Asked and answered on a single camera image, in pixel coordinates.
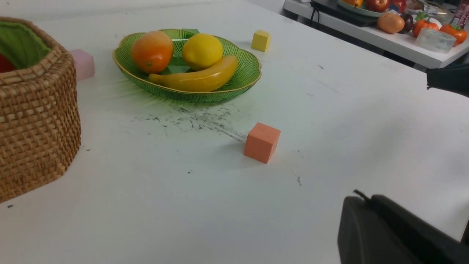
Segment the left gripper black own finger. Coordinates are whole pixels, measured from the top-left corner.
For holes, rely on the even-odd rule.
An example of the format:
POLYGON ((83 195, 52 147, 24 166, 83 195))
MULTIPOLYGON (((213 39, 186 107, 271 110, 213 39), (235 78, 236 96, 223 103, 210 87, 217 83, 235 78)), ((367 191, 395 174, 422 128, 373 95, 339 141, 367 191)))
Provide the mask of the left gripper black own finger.
POLYGON ((337 245, 342 264, 467 264, 468 245, 392 199, 354 190, 342 204, 337 245))

